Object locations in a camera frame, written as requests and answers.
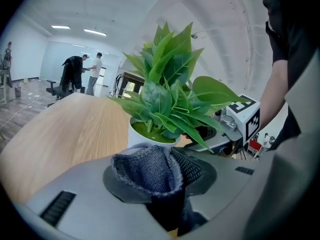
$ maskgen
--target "black office chair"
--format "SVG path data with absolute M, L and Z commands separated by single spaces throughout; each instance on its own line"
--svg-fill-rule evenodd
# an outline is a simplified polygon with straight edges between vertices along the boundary
M 83 72 L 83 61 L 80 56 L 72 56 L 67 58 L 62 64 L 63 74 L 61 77 L 60 85 L 54 87 L 56 81 L 47 80 L 50 83 L 50 88 L 46 88 L 48 93 L 52 96 L 56 96 L 56 100 L 61 100 L 64 97 L 75 92 L 75 89 L 80 89 L 81 93 L 85 93 L 85 88 L 82 87 L 81 74 Z

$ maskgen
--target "wooden table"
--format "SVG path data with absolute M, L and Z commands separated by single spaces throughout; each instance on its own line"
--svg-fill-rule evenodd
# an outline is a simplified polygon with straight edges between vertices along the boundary
M 115 102 L 73 93 L 26 124 L 0 155 L 0 180 L 25 203 L 72 166 L 127 148 L 130 116 Z M 190 140 L 181 137 L 178 147 Z

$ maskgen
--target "artificial plant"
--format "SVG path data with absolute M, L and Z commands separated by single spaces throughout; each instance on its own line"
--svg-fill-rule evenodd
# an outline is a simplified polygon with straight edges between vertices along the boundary
M 186 84 L 203 51 L 192 51 L 191 29 L 192 23 L 174 35 L 165 23 L 157 27 L 153 42 L 145 43 L 140 55 L 124 54 L 136 68 L 133 73 L 145 79 L 144 86 L 140 94 L 125 90 L 130 97 L 110 99 L 143 121 L 148 133 L 156 130 L 169 139 L 186 133 L 209 150 L 195 128 L 209 125 L 223 131 L 210 115 L 232 102 L 247 100 L 208 76 L 197 77 L 191 88 Z

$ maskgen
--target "floor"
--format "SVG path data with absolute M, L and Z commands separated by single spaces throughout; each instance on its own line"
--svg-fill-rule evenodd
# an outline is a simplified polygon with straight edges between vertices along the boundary
M 15 82 L 14 86 L 21 86 L 21 97 L 15 98 L 4 105 L 0 102 L 0 154 L 7 143 L 26 125 L 33 117 L 47 108 L 50 103 L 56 102 L 55 97 L 46 91 L 50 84 L 47 81 L 31 79 L 28 83 Z M 9 88 L 9 96 L 15 96 L 14 89 Z M 110 94 L 106 86 L 97 84 L 94 95 L 105 97 Z M 3 98 L 4 91 L 0 88 L 0 100 Z M 248 152 L 234 154 L 234 159 L 252 160 L 253 155 Z

